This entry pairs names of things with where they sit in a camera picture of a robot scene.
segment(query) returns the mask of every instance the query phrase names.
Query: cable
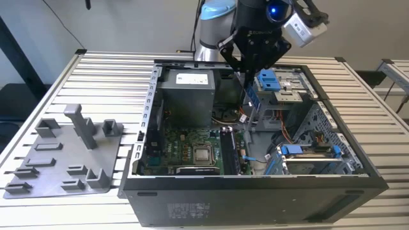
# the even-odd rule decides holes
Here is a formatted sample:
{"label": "cable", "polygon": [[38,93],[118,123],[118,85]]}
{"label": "cable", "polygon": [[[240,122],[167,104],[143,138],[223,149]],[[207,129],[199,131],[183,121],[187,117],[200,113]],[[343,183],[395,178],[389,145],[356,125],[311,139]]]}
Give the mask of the cable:
{"label": "cable", "polygon": [[391,88],[389,88],[389,90],[388,90],[388,93],[387,93],[387,96],[385,96],[385,98],[384,98],[384,101],[387,101],[387,98],[388,98],[388,96],[389,96],[389,93],[391,93],[391,90],[392,90],[393,86],[395,86],[395,82],[392,83],[392,86],[391,86]]}
{"label": "cable", "polygon": [[223,121],[218,120],[215,117],[212,117],[212,120],[216,121],[219,124],[223,124],[223,125],[236,125],[236,124],[239,124],[239,123],[223,122]]}
{"label": "cable", "polygon": [[46,2],[46,0],[42,0],[44,2],[44,4],[48,6],[48,8],[51,9],[54,15],[58,17],[64,29],[68,31],[68,33],[72,35],[72,37],[76,39],[76,41],[79,42],[80,46],[83,47],[83,49],[86,49],[86,47],[83,46],[82,42],[79,41],[78,37],[72,34],[72,32],[70,31],[70,29],[66,27],[60,17],[58,16],[56,12],[54,11],[52,7],[50,6],[50,4]]}
{"label": "cable", "polygon": [[286,128],[286,124],[284,124],[284,118],[283,118],[283,111],[279,110],[279,117],[280,117],[280,120],[282,120],[282,132],[283,132],[283,136],[286,137],[287,141],[294,144],[294,141],[291,139],[291,136],[288,134],[288,131],[287,131],[287,128]]}
{"label": "cable", "polygon": [[194,48],[195,48],[195,51],[196,51],[196,28],[198,28],[199,17],[200,17],[200,14],[202,14],[202,8],[203,8],[203,5],[206,4],[204,1],[206,0],[198,1],[195,26],[194,26],[194,34],[192,34],[192,41],[191,41],[191,51],[194,51]]}
{"label": "cable", "polygon": [[399,106],[399,108],[397,108],[397,111],[396,111],[396,114],[399,114],[399,112],[401,111],[401,109],[404,108],[404,102],[401,103],[401,105]]}

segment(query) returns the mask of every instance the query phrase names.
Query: blue plastic clip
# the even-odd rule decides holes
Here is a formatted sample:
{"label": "blue plastic clip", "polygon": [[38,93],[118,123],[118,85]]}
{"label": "blue plastic clip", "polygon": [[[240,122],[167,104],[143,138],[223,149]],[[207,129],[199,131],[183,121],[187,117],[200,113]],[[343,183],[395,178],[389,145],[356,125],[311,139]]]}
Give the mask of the blue plastic clip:
{"label": "blue plastic clip", "polygon": [[287,146],[283,146],[283,147],[282,147],[282,153],[283,153],[283,155],[287,155],[287,154],[288,154]]}
{"label": "blue plastic clip", "polygon": [[280,91],[282,85],[278,81],[276,74],[271,69],[263,69],[259,74],[259,81],[264,91]]}
{"label": "blue plastic clip", "polygon": [[342,152],[342,149],[340,149],[340,147],[338,146],[338,145],[335,145],[334,147],[332,147],[332,149],[334,149],[334,157],[335,158],[340,158],[342,157],[342,154],[343,154],[343,152]]}

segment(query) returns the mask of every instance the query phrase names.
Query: metal frame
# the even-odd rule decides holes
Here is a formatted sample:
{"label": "metal frame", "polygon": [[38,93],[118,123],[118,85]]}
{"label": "metal frame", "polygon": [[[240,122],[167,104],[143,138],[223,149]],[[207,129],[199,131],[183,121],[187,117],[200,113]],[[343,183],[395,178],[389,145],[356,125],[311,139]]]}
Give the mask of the metal frame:
{"label": "metal frame", "polygon": [[[30,145],[36,138],[36,134],[32,134],[38,123],[35,120],[39,117],[55,118],[59,122],[67,123],[62,108],[68,103],[83,103],[83,110],[94,121],[115,117],[119,122],[126,124],[126,135],[116,160],[111,191],[103,195],[24,200],[0,199],[0,226],[26,226],[27,229],[144,229],[128,200],[118,198],[118,186],[123,172],[127,171],[126,157],[138,138],[143,106],[140,100],[147,94],[146,83],[150,81],[155,59],[192,60],[194,57],[187,53],[138,54],[88,51],[82,56],[76,55],[71,60],[52,90],[23,125],[6,152],[0,154],[0,162],[3,162],[0,195],[4,193],[2,188],[14,177],[12,174],[4,174],[4,172],[15,170],[22,164],[30,149],[30,146],[26,147],[26,145]],[[365,82],[361,82],[355,71],[350,70],[335,58],[283,57],[279,63],[308,65],[391,189],[335,224],[215,226],[215,228],[252,230],[312,228],[379,230],[393,228],[393,230],[407,230],[409,228],[408,128],[400,124],[392,115],[391,108],[373,95],[373,90]],[[375,121],[379,121],[376,119],[380,117],[388,120],[376,124]]]}

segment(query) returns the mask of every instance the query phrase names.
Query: white wall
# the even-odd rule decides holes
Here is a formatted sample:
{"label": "white wall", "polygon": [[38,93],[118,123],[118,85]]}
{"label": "white wall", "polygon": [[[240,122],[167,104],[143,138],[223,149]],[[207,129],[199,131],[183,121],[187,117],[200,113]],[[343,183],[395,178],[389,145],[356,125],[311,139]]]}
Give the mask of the white wall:
{"label": "white wall", "polygon": [[[198,0],[92,0],[90,11],[84,0],[47,1],[90,50],[174,52],[190,48]],[[290,55],[343,56],[356,69],[375,69],[381,58],[409,59],[409,1],[315,2],[331,15],[330,31]],[[42,79],[52,83],[79,48],[75,39],[42,0],[0,0],[0,15]],[[0,85],[16,78],[3,65]]]}

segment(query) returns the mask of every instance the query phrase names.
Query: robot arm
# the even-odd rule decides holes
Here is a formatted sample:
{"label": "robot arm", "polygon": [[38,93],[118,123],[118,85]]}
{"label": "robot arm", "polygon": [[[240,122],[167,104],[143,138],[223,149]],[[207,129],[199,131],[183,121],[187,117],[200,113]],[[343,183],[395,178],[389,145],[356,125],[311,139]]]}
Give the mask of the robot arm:
{"label": "robot arm", "polygon": [[[218,49],[236,72],[244,73],[244,87],[255,74],[268,69],[292,45],[283,37],[284,27],[298,45],[304,47],[327,31],[328,15],[312,0],[239,0],[231,36],[219,42]],[[236,44],[242,59],[234,57]]]}

